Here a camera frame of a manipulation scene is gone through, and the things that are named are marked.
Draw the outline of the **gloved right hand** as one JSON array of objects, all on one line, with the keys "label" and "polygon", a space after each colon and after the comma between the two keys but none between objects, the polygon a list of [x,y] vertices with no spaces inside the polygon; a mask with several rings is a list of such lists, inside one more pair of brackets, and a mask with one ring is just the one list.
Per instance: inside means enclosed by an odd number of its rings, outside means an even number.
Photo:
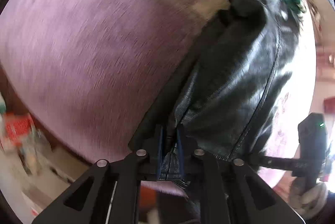
[{"label": "gloved right hand", "polygon": [[290,186],[288,204],[304,220],[315,217],[326,204],[328,188],[324,182],[305,190],[306,179],[297,177]]}]

